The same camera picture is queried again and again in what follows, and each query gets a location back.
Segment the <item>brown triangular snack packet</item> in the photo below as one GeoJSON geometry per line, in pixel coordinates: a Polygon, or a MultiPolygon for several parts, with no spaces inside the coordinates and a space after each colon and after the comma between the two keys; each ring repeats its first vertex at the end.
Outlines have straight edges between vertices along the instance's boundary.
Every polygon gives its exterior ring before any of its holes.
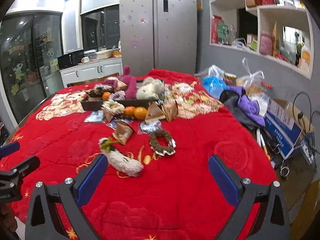
{"type": "Polygon", "coordinates": [[[129,124],[123,121],[117,121],[116,129],[112,133],[112,136],[121,144],[125,145],[133,133],[134,130],[129,124]]]}

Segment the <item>brown knitted scrunchie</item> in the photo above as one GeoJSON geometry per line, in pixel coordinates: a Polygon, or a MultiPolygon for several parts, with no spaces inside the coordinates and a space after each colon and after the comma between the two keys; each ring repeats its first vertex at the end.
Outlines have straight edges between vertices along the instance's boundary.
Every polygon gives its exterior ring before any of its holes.
{"type": "Polygon", "coordinates": [[[149,143],[154,153],[160,157],[175,154],[176,142],[170,132],[164,129],[158,129],[149,134],[149,143]]]}

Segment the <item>black rectangular tray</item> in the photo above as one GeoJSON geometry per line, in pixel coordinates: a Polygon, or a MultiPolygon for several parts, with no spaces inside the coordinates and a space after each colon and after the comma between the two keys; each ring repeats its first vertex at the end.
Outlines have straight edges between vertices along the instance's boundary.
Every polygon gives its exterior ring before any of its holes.
{"type": "MultiPolygon", "coordinates": [[[[119,96],[113,100],[124,107],[144,107],[148,108],[152,102],[162,103],[164,100],[165,82],[160,79],[148,77],[144,80],[136,81],[137,93],[133,99],[121,99],[119,96]]],[[[97,111],[105,101],[99,98],[92,98],[89,95],[81,102],[84,111],[97,111]]]]}

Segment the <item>white kitchen cabinet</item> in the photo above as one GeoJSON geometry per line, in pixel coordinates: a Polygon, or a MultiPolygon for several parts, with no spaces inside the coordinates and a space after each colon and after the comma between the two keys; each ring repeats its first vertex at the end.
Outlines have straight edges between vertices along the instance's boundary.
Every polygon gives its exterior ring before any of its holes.
{"type": "Polygon", "coordinates": [[[60,70],[60,73],[63,85],[66,88],[71,83],[106,77],[115,73],[122,74],[122,58],[113,57],[95,62],[82,63],[60,70]]]}

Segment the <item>orange mandarin in tray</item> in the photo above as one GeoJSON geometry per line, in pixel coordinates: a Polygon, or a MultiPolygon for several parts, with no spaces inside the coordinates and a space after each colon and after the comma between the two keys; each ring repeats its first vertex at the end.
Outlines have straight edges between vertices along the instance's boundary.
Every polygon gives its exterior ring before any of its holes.
{"type": "Polygon", "coordinates": [[[110,92],[103,92],[101,98],[102,98],[102,100],[108,100],[111,95],[112,94],[110,92]]]}

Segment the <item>black microwave oven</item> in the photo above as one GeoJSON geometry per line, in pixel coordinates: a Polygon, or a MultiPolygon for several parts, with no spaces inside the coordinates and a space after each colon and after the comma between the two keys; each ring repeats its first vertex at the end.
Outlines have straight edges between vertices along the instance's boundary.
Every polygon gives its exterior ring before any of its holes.
{"type": "Polygon", "coordinates": [[[64,54],[58,57],[59,69],[66,69],[69,67],[74,67],[81,63],[82,58],[84,57],[84,50],[75,50],[71,53],[64,54]]]}

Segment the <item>orange mandarin left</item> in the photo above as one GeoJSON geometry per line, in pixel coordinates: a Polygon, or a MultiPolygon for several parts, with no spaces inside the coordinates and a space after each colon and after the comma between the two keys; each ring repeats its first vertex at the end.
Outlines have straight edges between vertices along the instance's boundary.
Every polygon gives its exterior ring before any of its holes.
{"type": "Polygon", "coordinates": [[[125,107],[124,115],[135,116],[135,110],[136,110],[136,108],[133,106],[125,107]]]}

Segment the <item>orange mandarin right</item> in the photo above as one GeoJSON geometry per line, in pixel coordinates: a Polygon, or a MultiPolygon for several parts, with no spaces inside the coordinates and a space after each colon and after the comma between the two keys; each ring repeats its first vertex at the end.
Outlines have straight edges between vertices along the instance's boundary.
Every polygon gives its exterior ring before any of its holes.
{"type": "Polygon", "coordinates": [[[147,114],[147,109],[144,107],[136,107],[134,110],[134,116],[138,120],[144,120],[147,114]]]}

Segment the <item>magenta plush rabbit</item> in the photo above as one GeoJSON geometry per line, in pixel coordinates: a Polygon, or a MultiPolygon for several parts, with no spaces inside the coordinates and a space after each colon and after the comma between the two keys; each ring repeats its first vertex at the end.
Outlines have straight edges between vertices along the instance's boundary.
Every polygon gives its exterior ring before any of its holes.
{"type": "Polygon", "coordinates": [[[104,85],[111,86],[115,92],[123,90],[125,92],[125,99],[136,99],[137,94],[137,80],[130,74],[130,67],[125,66],[123,74],[117,77],[107,77],[104,81],[104,85]]]}

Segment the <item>silver foil sticker packet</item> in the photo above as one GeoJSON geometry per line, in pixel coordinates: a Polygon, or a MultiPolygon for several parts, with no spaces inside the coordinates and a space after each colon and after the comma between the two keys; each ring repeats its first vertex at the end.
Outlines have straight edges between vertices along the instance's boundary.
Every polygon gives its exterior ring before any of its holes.
{"type": "Polygon", "coordinates": [[[162,123],[159,120],[146,122],[145,120],[140,123],[139,131],[145,134],[155,132],[162,128],[162,123]]]}

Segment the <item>clear plastic bag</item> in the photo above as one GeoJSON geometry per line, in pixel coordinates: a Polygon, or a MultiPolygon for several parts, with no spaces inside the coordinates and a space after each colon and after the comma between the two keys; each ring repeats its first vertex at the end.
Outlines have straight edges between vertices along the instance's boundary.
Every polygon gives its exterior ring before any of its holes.
{"type": "Polygon", "coordinates": [[[261,82],[265,79],[263,71],[259,70],[252,73],[245,57],[242,59],[242,65],[247,75],[238,77],[236,79],[236,85],[243,87],[247,95],[262,93],[261,82]]]}

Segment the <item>red bear print blanket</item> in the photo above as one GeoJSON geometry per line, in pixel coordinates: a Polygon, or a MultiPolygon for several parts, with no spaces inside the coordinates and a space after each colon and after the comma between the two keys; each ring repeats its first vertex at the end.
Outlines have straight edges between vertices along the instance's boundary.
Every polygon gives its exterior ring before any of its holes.
{"type": "MultiPolygon", "coordinates": [[[[187,83],[199,99],[191,106],[192,119],[163,122],[176,142],[176,152],[158,157],[147,134],[134,133],[117,149],[143,164],[136,178],[109,167],[84,213],[103,239],[213,239],[233,207],[229,205],[208,170],[208,159],[217,154],[241,177],[269,185],[277,175],[255,139],[226,107],[204,113],[209,95],[191,75],[152,70],[150,77],[168,85],[187,83]]],[[[86,168],[97,156],[98,141],[110,137],[106,124],[86,123],[87,113],[76,111],[84,86],[58,92],[62,107],[49,103],[29,116],[14,135],[20,150],[1,160],[9,170],[36,155],[40,167],[23,181],[22,195],[12,208],[23,222],[33,188],[38,181],[61,183],[86,168]]]]}

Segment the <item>blue plastic bag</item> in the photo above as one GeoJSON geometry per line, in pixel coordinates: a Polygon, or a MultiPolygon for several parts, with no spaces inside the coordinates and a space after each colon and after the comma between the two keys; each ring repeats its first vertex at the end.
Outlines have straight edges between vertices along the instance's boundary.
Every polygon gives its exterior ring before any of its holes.
{"type": "Polygon", "coordinates": [[[214,76],[205,77],[202,80],[202,85],[208,94],[216,99],[220,98],[220,95],[224,90],[229,90],[229,87],[223,80],[214,76]]]}

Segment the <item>pink pouch on shelf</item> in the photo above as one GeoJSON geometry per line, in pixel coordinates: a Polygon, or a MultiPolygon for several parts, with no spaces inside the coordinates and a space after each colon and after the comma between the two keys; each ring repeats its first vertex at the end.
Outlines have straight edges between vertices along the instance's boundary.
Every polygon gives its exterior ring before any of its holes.
{"type": "Polygon", "coordinates": [[[267,31],[262,31],[260,37],[259,53],[263,55],[272,55],[272,50],[273,36],[267,31]]]}

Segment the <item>red box on shelf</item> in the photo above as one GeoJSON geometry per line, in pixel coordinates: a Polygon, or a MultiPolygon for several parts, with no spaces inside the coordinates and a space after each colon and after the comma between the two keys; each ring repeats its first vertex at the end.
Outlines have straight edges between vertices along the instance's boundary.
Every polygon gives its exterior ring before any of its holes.
{"type": "Polygon", "coordinates": [[[219,41],[218,27],[220,23],[224,24],[224,20],[222,19],[222,17],[213,15],[211,19],[211,32],[210,32],[212,44],[217,44],[219,41]]]}

